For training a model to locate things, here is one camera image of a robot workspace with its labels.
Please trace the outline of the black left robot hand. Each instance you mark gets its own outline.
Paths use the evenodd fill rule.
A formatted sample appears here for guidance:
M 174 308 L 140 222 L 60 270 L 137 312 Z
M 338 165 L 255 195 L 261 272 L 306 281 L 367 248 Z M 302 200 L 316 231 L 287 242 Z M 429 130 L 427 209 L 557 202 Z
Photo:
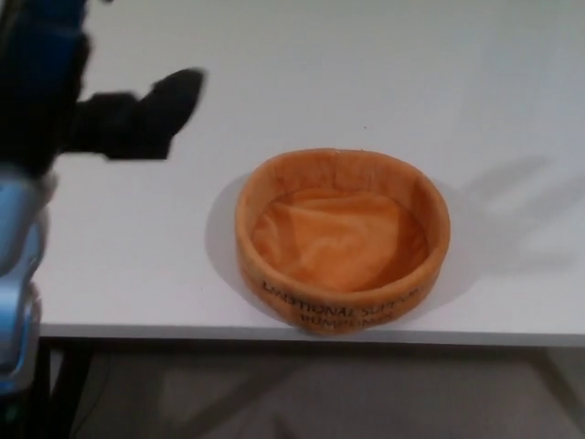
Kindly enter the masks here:
M 165 160 L 195 113 L 206 73 L 183 69 L 139 97 L 130 91 L 80 99 L 92 44 L 84 1 L 1 4 L 1 167 L 31 178 L 59 155 Z

